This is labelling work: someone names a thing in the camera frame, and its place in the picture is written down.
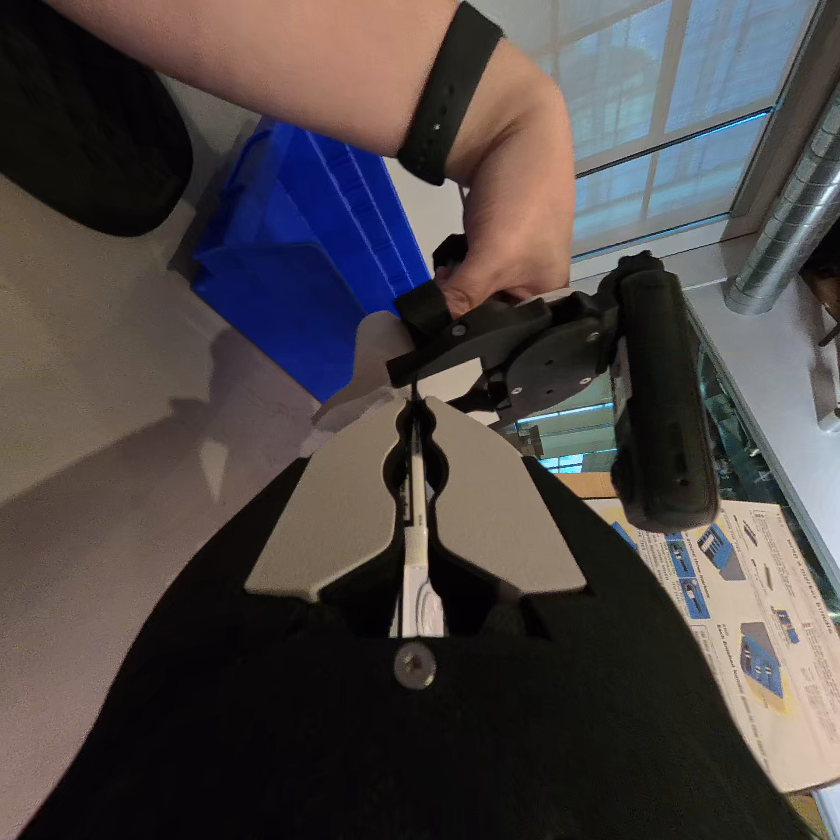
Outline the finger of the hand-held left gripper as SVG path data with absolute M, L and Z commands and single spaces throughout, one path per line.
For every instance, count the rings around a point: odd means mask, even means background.
M 355 334 L 350 382 L 315 412 L 313 429 L 342 430 L 389 403 L 404 406 L 411 398 L 411 388 L 395 387 L 386 365 L 413 350 L 414 342 L 395 314 L 377 311 L 366 316 Z

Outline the blue plastic bin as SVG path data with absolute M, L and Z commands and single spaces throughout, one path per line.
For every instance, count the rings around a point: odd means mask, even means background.
M 428 280 L 382 157 L 261 119 L 193 251 L 192 289 L 325 403 L 361 321 Z

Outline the black wristband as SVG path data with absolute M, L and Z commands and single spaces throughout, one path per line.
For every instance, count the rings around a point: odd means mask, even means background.
M 447 28 L 396 159 L 417 179 L 441 186 L 446 164 L 502 29 L 468 2 Z

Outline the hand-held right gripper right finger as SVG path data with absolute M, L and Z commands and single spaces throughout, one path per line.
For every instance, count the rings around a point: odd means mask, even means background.
M 430 571 L 449 634 L 477 635 L 499 600 L 583 592 L 585 575 L 518 451 L 436 397 L 423 409 L 439 464 Z

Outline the silver metal duct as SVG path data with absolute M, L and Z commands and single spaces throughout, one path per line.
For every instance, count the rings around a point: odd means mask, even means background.
M 724 297 L 746 317 L 769 312 L 839 215 L 839 88 Z

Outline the glass railing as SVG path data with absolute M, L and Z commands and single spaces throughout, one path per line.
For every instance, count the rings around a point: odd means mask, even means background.
M 689 323 L 696 336 L 696 372 L 721 498 L 751 504 L 773 503 L 781 508 L 828 611 L 838 623 L 838 563 L 692 308 Z

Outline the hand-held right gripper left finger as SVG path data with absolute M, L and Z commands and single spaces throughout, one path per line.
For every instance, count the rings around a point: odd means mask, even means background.
M 335 611 L 352 633 L 386 636 L 403 588 L 410 403 L 401 397 L 332 436 L 304 466 L 250 572 L 251 595 Z

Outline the printed instruction sheet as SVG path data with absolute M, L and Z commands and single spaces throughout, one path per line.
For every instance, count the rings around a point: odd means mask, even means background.
M 711 525 L 662 535 L 632 526 L 617 499 L 588 503 L 676 604 L 775 785 L 838 782 L 838 633 L 781 508 L 728 500 Z

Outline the glass window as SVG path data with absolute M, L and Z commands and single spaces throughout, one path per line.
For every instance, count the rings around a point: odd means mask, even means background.
M 538 2 L 518 35 L 559 83 L 574 257 L 728 218 L 817 2 Z

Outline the person's left forearm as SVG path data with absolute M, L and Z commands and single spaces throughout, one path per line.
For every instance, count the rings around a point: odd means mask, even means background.
M 454 2 L 48 1 L 147 67 L 395 157 Z

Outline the person's left hand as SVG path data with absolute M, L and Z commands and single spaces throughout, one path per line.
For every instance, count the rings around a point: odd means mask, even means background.
M 479 81 L 446 172 L 467 188 L 467 256 L 435 275 L 454 318 L 498 295 L 529 300 L 568 286 L 571 124 L 560 88 L 506 39 Z

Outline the black dry erase marker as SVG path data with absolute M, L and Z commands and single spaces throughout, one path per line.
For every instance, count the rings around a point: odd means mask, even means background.
M 414 421 L 406 477 L 401 488 L 403 525 L 403 574 L 395 601 L 390 637 L 444 637 L 445 610 L 432 586 L 428 558 L 428 484 L 420 438 L 420 424 Z

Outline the brown cardboard box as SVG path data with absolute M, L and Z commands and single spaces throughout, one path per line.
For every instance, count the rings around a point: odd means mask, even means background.
M 609 472 L 559 472 L 555 477 L 583 500 L 617 498 Z

